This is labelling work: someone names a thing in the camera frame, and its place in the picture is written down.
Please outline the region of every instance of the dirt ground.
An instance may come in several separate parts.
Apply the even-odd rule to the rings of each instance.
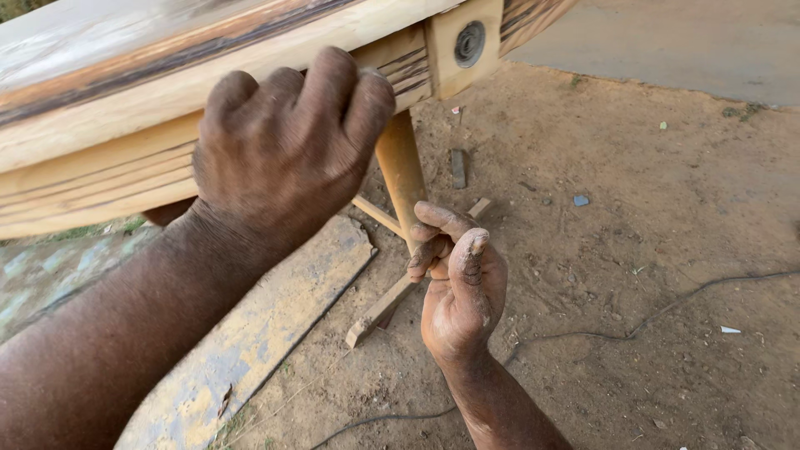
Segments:
[[[483,226],[510,262],[490,341],[499,360],[534,336],[624,336],[707,280],[800,268],[800,114],[759,110],[743,122],[727,107],[746,109],[506,62],[457,98],[412,110],[430,198],[464,211],[478,197],[496,201]],[[463,190],[451,187],[451,148],[470,156]],[[377,168],[362,193],[390,205]],[[588,205],[573,205],[580,194]],[[381,252],[251,400],[233,449],[310,448],[356,420],[453,405],[419,333],[424,284],[388,330],[346,354],[347,329],[404,272],[406,248],[354,207],[344,212]],[[635,340],[533,342],[508,368],[576,448],[748,448],[741,436],[796,448],[798,302],[800,276],[726,283]],[[323,447],[473,445],[454,411],[373,422]]]

